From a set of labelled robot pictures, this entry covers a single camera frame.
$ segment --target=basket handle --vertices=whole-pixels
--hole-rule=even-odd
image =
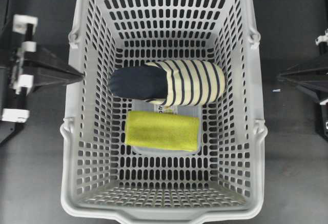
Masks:
[[[265,123],[264,119],[256,119],[255,120],[253,132],[254,132],[257,142],[263,142],[265,137],[268,134],[268,129],[264,125],[264,123]]]

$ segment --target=striped slipper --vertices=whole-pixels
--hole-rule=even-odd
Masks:
[[[223,71],[215,64],[200,60],[165,60],[146,63],[166,71],[166,98],[145,101],[163,106],[196,106],[217,100],[224,92]]]

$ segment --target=gray plastic basket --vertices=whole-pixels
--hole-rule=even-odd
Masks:
[[[260,35],[252,0],[77,0],[69,63],[61,190],[71,215],[122,223],[202,223],[255,216],[263,203]],[[201,107],[201,149],[147,156],[124,144],[130,99],[116,68],[164,59],[219,64],[226,90]]]

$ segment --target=folded microfiber cloth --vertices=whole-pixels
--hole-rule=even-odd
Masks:
[[[184,115],[129,111],[126,145],[164,150],[197,150],[199,119]]]

